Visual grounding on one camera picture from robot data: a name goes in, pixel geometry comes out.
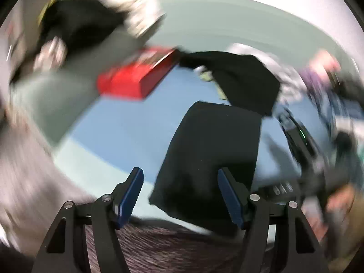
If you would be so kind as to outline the grey cardboard box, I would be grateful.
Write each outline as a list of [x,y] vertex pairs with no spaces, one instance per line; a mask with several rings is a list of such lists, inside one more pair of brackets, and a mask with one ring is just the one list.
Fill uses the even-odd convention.
[[9,84],[5,106],[9,124],[22,133],[34,132],[50,145],[58,143],[72,123],[97,97],[94,82],[108,65],[127,58],[140,43],[133,39],[138,24],[130,2],[100,0],[104,6],[126,11],[123,26],[101,43],[66,56],[60,39],[42,47],[34,62],[22,70],[16,84]]

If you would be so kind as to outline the mottled grey knit clothing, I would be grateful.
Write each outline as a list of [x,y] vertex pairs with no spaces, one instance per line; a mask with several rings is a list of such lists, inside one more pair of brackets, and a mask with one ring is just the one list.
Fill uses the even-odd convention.
[[133,218],[116,232],[131,272],[232,272],[242,245],[170,222]]

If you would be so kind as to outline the red box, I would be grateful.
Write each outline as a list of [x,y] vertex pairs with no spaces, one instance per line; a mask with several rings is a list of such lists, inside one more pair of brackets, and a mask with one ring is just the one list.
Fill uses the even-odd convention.
[[96,80],[98,93],[122,99],[145,99],[177,65],[178,59],[176,48],[144,48],[131,62],[100,74]]

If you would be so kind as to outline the black t-shirt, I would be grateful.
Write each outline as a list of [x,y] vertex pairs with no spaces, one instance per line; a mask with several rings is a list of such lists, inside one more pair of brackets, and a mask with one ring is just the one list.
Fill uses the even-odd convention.
[[239,107],[196,102],[179,124],[155,181],[149,202],[169,216],[234,237],[218,186],[228,168],[247,188],[257,162],[262,117]]

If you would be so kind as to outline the dark hanging garment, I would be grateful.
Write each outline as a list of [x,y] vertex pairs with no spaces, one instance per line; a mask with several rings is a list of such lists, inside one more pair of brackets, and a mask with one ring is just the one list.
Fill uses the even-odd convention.
[[65,55],[70,56],[101,43],[124,25],[127,16],[126,11],[104,6],[100,0],[56,0],[46,8],[36,46],[26,52],[12,73],[10,84],[20,80],[26,65],[34,62],[42,47],[53,39],[60,39],[65,46]]

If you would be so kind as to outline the purple patterned clothes pile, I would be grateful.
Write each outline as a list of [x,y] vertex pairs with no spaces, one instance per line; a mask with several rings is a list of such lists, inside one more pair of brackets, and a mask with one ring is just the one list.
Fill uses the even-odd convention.
[[363,81],[343,73],[335,56],[319,50],[299,75],[329,128],[363,123]]

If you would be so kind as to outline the black garment with tag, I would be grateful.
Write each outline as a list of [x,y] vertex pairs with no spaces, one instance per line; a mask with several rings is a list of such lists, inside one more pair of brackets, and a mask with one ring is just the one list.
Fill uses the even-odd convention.
[[179,65],[206,67],[231,105],[261,116],[272,115],[280,82],[256,57],[222,51],[181,51]]

